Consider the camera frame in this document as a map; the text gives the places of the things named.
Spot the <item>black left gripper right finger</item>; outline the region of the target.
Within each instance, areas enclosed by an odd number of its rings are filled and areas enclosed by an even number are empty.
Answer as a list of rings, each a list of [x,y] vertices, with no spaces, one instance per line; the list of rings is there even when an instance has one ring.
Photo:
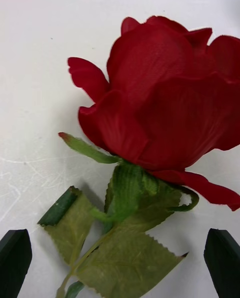
[[[220,298],[240,298],[240,246],[226,230],[210,229],[204,260]]]

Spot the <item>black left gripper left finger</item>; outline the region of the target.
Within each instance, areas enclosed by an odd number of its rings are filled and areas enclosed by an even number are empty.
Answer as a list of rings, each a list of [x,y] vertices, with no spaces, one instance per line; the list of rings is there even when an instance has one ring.
[[[0,297],[16,298],[32,261],[26,229],[9,230],[0,241]]]

